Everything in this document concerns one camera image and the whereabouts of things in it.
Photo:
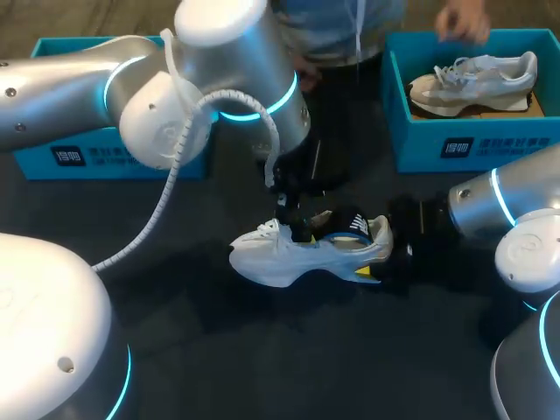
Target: printed logo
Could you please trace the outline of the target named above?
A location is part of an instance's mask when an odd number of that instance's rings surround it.
[[[364,235],[368,234],[368,222],[364,220],[361,215],[357,214],[356,217],[353,218],[353,222],[350,224],[350,228],[360,230]]]
[[[474,137],[450,137],[445,140],[441,158],[466,158],[473,147]]]
[[[53,146],[51,147],[54,160],[59,166],[85,166],[81,150],[77,146]]]

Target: white sneaker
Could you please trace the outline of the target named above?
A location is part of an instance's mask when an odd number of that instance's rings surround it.
[[[290,227],[276,219],[261,225],[234,242],[229,255],[232,267],[255,283],[288,287],[310,270],[327,270],[344,280],[379,284],[356,271],[383,263],[393,249],[393,235],[385,216],[368,220],[361,213],[324,212],[310,220],[315,237],[295,243]]]
[[[456,59],[453,66],[434,67],[409,85],[412,103],[438,116],[457,116],[470,105],[501,111],[524,111],[536,83],[536,56],[499,59],[482,55]]]

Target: blue shoe box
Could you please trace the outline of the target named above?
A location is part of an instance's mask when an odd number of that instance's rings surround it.
[[[417,120],[406,86],[450,66],[456,58],[484,54],[538,58],[534,94],[544,117]],[[546,29],[496,30],[484,46],[438,43],[433,32],[388,36],[382,62],[382,101],[399,172],[488,171],[560,141],[560,43]]]
[[[147,37],[160,46],[160,37]],[[42,38],[32,57],[74,53],[110,40],[94,38]],[[42,179],[165,179],[158,171],[138,163],[126,150],[116,128],[97,129],[61,138],[49,144],[14,152],[29,180]],[[207,151],[181,168],[181,179],[203,179],[207,174]]]

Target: cable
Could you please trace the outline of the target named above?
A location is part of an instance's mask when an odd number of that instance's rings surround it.
[[[277,125],[274,123],[274,120],[272,119],[266,108],[254,97],[248,94],[244,94],[243,92],[240,92],[238,90],[222,89],[212,92],[211,94],[206,94],[195,103],[193,112],[188,117],[185,123],[185,127],[183,128],[181,136],[178,140],[178,145],[175,151],[175,156],[173,158],[171,170],[169,171],[169,175],[167,177],[167,180],[165,181],[164,190],[161,193],[161,197],[159,198],[159,201],[157,202],[156,208],[151,214],[150,219],[140,231],[140,233],[136,236],[136,238],[134,238],[126,247],[121,249],[113,256],[94,265],[94,271],[99,272],[101,270],[105,270],[107,267],[110,267],[111,265],[121,261],[125,256],[138,248],[138,246],[150,234],[150,232],[156,226],[156,223],[161,218],[161,214],[165,210],[165,206],[167,206],[169,198],[171,197],[173,187],[175,186],[175,181],[177,180],[177,176],[179,175],[183,150],[185,149],[186,144],[190,138],[189,136],[193,135],[193,133],[191,132],[191,127],[193,126],[194,117],[206,117],[207,110],[205,111],[205,109],[210,107],[210,105],[212,105],[213,103],[223,99],[229,99],[244,103],[248,107],[252,108],[256,113],[258,113],[259,116],[261,116],[262,121],[268,127],[270,132],[271,150],[266,163],[264,164],[264,183],[267,187],[272,187],[274,185],[273,169],[278,156],[280,155],[280,136],[278,135]]]

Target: blue led ring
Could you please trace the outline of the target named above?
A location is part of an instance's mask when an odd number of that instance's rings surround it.
[[[273,114],[274,112],[278,111],[291,98],[291,96],[294,95],[294,92],[296,91],[297,87],[298,87],[298,74],[294,72],[294,80],[291,83],[290,89],[288,89],[288,92],[286,92],[286,94],[280,99],[280,101],[276,102],[275,104],[273,104],[272,106],[266,109],[268,113]],[[228,120],[239,121],[239,122],[255,121],[261,118],[261,116],[258,115],[257,113],[248,114],[248,115],[232,115],[232,114],[226,114],[225,112],[220,112],[220,115],[224,116]]]

